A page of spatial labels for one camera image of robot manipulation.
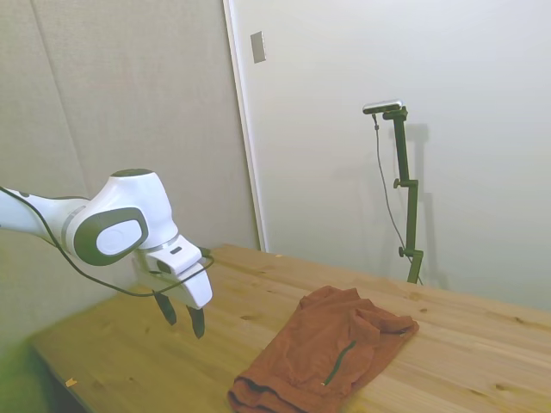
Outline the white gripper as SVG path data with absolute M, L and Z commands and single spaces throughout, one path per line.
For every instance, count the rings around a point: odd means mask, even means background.
M 212 299 L 213 291 L 198 247 L 178 235 L 158 247 L 136 250 L 136 275 L 142 285 L 160 292 L 155 300 L 169 325 L 177 321 L 170 298 L 177 299 L 186 305 L 195 337 L 204 336 L 202 308 Z

